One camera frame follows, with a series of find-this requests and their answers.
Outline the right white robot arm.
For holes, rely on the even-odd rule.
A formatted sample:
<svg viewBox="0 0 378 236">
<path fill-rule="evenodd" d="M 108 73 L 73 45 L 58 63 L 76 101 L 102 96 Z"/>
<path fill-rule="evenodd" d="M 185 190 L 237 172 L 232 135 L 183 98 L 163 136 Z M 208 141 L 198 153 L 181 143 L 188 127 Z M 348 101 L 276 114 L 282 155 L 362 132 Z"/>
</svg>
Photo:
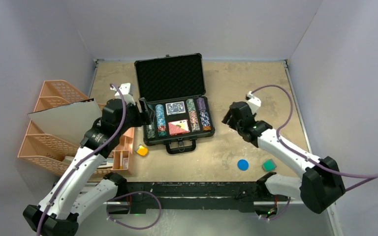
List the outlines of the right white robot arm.
<svg viewBox="0 0 378 236">
<path fill-rule="evenodd" d="M 256 148 L 260 148 L 290 167 L 297 177 L 269 172 L 257 183 L 257 195 L 268 200 L 283 195 L 300 200 L 312 212 L 320 214 L 346 192 L 337 162 L 327 156 L 319 158 L 304 151 L 282 136 L 263 120 L 255 120 L 250 101 L 233 102 L 222 122 Z"/>
</svg>

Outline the purple chip stack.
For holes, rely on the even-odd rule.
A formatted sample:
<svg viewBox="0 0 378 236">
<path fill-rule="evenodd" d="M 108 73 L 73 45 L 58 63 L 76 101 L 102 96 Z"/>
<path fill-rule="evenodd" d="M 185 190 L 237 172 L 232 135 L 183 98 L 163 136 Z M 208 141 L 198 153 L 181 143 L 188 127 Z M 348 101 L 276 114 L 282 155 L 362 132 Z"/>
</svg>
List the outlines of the purple chip stack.
<svg viewBox="0 0 378 236">
<path fill-rule="evenodd" d="M 207 111 L 207 108 L 206 108 L 206 103 L 205 103 L 205 100 L 203 97 L 200 97 L 196 100 L 197 102 L 197 107 L 199 109 L 200 112 L 206 112 Z"/>
</svg>

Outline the red playing card deck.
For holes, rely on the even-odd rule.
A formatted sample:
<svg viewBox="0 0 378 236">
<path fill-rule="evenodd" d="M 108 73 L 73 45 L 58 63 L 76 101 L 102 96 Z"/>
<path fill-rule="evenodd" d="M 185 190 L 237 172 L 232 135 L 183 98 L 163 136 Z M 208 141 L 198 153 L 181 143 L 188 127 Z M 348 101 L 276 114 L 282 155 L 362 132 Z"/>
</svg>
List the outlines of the red playing card deck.
<svg viewBox="0 0 378 236">
<path fill-rule="evenodd" d="M 187 119 L 169 122 L 168 123 L 168 129 L 169 129 L 169 134 L 171 136 L 186 134 L 186 133 L 190 132 Z"/>
</svg>

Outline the blue playing card deck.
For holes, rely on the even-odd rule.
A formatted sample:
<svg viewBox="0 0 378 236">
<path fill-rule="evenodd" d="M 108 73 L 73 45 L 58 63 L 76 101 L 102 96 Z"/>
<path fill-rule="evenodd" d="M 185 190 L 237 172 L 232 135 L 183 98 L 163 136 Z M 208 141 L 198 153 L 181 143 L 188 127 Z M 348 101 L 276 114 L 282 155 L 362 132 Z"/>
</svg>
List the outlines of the blue playing card deck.
<svg viewBox="0 0 378 236">
<path fill-rule="evenodd" d="M 166 114 L 168 116 L 182 114 L 186 112 L 184 101 L 166 103 L 165 107 L 166 107 Z"/>
</svg>

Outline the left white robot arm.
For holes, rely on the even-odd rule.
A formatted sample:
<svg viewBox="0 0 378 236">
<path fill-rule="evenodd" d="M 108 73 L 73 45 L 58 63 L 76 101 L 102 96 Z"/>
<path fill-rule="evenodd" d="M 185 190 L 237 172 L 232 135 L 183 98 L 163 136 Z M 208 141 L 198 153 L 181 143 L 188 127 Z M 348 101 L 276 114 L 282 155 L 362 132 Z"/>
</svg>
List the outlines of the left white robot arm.
<svg viewBox="0 0 378 236">
<path fill-rule="evenodd" d="M 154 121 L 155 112 L 145 98 L 139 99 L 140 107 L 137 105 L 124 98 L 109 100 L 57 184 L 39 204 L 25 208 L 23 217 L 38 236 L 73 236 L 83 220 L 103 202 L 131 198 L 127 180 L 113 172 L 106 174 L 94 189 L 79 194 L 126 131 Z"/>
</svg>

